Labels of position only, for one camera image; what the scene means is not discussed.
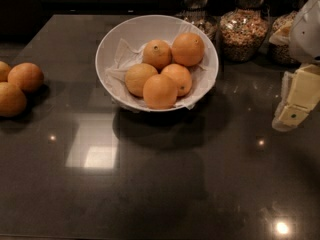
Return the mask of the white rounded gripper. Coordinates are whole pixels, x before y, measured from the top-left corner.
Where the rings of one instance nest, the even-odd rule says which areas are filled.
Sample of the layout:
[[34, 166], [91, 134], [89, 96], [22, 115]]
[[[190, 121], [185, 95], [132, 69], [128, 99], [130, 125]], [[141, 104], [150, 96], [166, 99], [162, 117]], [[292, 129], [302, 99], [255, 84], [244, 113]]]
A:
[[320, 0], [308, 0], [292, 21], [275, 22], [269, 42], [289, 44], [290, 56], [302, 64], [282, 78], [281, 101], [272, 127], [280, 132], [297, 128], [320, 102]]

